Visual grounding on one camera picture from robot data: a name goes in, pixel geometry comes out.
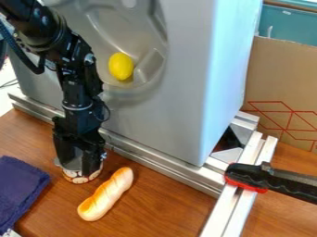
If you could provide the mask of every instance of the bread roll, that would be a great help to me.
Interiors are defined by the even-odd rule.
[[[92,196],[78,206],[78,215],[87,221],[102,218],[132,183],[133,171],[127,167],[118,169],[110,180],[101,184]]]

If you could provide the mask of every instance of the yellow ball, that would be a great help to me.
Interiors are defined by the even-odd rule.
[[[133,61],[123,53],[113,54],[108,62],[110,74],[117,80],[124,81],[131,77],[133,74]]]

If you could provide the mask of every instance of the cardboard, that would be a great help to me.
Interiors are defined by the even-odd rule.
[[[317,154],[317,47],[255,37],[243,111],[259,131]]]

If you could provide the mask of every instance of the black clamp handle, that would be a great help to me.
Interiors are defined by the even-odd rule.
[[[233,163],[224,174],[232,185],[258,193],[272,190],[317,205],[317,177],[272,168],[270,163],[260,166]]]

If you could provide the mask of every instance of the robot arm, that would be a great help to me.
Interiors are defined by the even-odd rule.
[[[76,172],[81,182],[88,181],[102,167],[105,141],[98,129],[109,117],[107,106],[98,97],[103,82],[91,47],[61,16],[36,0],[0,0],[0,12],[16,30],[11,36],[0,21],[0,33],[30,70],[41,74],[46,60],[55,64],[65,110],[65,118],[53,118],[58,163],[66,173]],[[21,48],[38,55],[39,65]]]

